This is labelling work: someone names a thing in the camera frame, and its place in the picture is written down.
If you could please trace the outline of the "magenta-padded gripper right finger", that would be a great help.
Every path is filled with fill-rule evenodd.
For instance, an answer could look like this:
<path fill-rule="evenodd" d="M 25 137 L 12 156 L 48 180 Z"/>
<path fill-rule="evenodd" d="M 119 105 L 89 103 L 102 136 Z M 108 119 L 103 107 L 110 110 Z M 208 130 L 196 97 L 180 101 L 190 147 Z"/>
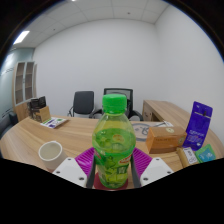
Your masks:
<path fill-rule="evenodd" d="M 132 153 L 131 171 L 135 187 L 143 187 L 173 173 L 160 157 L 152 158 L 138 148 Z"/>

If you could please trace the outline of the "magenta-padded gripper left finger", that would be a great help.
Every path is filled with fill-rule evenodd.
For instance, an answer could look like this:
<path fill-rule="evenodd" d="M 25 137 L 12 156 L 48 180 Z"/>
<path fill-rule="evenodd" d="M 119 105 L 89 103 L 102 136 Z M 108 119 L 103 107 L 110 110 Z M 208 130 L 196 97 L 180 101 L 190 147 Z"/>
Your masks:
<path fill-rule="evenodd" d="M 76 158 L 66 158 L 53 174 L 81 187 L 91 189 L 95 178 L 94 148 L 87 149 Z"/>

